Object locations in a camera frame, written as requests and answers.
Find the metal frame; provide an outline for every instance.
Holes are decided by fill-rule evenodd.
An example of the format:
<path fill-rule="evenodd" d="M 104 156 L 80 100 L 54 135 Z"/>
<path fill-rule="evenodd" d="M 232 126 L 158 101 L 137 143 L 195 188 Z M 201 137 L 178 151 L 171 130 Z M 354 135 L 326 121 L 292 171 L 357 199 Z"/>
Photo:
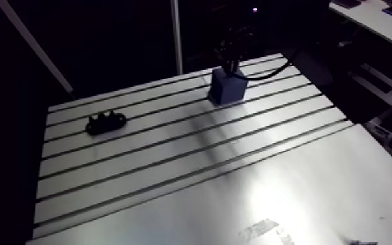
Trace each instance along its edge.
<path fill-rule="evenodd" d="M 32 48 L 35 54 L 40 58 L 44 65 L 49 69 L 49 71 L 55 76 L 56 80 L 64 87 L 68 94 L 72 94 L 73 87 L 64 77 L 64 75 L 55 66 L 53 61 L 49 58 L 47 53 L 41 48 L 41 45 L 36 41 L 31 32 L 24 25 L 17 13 L 10 6 L 7 0 L 0 0 L 0 8 L 5 13 L 6 17 L 14 25 L 20 35 L 24 38 L 24 41 Z"/>

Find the blue box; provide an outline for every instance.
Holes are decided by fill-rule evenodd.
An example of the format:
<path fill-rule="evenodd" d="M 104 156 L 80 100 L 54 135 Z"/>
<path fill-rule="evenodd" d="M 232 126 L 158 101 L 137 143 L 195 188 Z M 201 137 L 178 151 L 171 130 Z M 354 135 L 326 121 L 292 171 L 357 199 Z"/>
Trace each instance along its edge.
<path fill-rule="evenodd" d="M 245 95 L 247 81 L 228 76 L 222 68 L 213 69 L 208 99 L 217 105 L 239 101 Z"/>

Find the black plastic part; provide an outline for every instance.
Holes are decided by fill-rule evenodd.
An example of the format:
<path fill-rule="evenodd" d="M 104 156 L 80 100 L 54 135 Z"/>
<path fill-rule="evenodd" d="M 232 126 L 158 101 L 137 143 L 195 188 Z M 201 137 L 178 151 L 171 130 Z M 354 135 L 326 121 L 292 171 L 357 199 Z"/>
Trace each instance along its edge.
<path fill-rule="evenodd" d="M 96 136 L 122 128 L 126 125 L 127 121 L 126 117 L 121 113 L 110 111 L 108 116 L 101 113 L 97 116 L 97 119 L 89 117 L 89 122 L 85 126 L 85 131 L 87 131 L 89 135 Z"/>

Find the desk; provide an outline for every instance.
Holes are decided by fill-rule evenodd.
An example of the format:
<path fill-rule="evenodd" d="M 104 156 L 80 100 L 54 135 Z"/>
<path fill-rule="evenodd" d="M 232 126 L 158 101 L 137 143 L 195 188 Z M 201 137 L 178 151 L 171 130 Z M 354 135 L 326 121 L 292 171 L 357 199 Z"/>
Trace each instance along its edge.
<path fill-rule="evenodd" d="M 392 43 L 392 16 L 382 12 L 383 9 L 388 7 L 385 2 L 381 0 L 366 0 L 359 6 L 351 9 L 343 8 L 334 3 L 330 3 L 329 7 L 341 16 L 356 22 L 358 25 L 376 33 Z M 386 75 L 370 67 L 368 64 L 363 64 L 361 67 L 392 87 L 392 79 L 388 78 Z M 377 86 L 357 74 L 353 74 L 352 78 L 386 103 L 392 105 L 392 91 L 385 93 L 377 88 Z M 373 121 L 380 124 L 391 114 L 392 106 L 387 111 L 374 118 Z"/>
<path fill-rule="evenodd" d="M 336 244 L 331 216 L 341 236 L 392 240 L 372 233 L 392 226 L 392 158 L 362 127 L 293 66 L 221 107 L 206 99 L 210 71 L 50 107 L 28 244 L 245 244 L 275 227 Z M 87 117 L 109 109 L 128 124 L 88 136 Z"/>
<path fill-rule="evenodd" d="M 357 7 L 346 9 L 330 3 L 330 9 L 360 26 L 392 42 L 392 16 L 382 12 L 388 5 L 381 0 L 366 0 Z"/>

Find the white pole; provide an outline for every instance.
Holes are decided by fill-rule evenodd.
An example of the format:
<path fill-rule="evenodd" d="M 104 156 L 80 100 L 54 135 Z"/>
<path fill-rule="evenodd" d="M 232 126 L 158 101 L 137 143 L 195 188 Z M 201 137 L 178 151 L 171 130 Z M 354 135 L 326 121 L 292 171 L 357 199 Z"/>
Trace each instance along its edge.
<path fill-rule="evenodd" d="M 179 7 L 178 0 L 170 0 L 172 9 L 173 37 L 175 42 L 176 71 L 178 75 L 183 73 L 182 69 L 182 52 L 181 52 L 181 31 L 179 24 Z"/>
<path fill-rule="evenodd" d="M 55 76 L 56 80 L 64 87 L 64 89 L 71 94 L 73 87 L 65 79 L 58 68 L 53 64 L 51 59 L 47 56 L 46 52 L 41 48 L 40 44 L 35 40 L 30 31 L 26 28 L 20 17 L 15 13 L 14 9 L 10 6 L 7 0 L 0 0 L 0 8 L 6 14 L 10 22 L 14 25 L 20 35 L 29 44 L 36 55 L 41 59 L 45 66 Z"/>

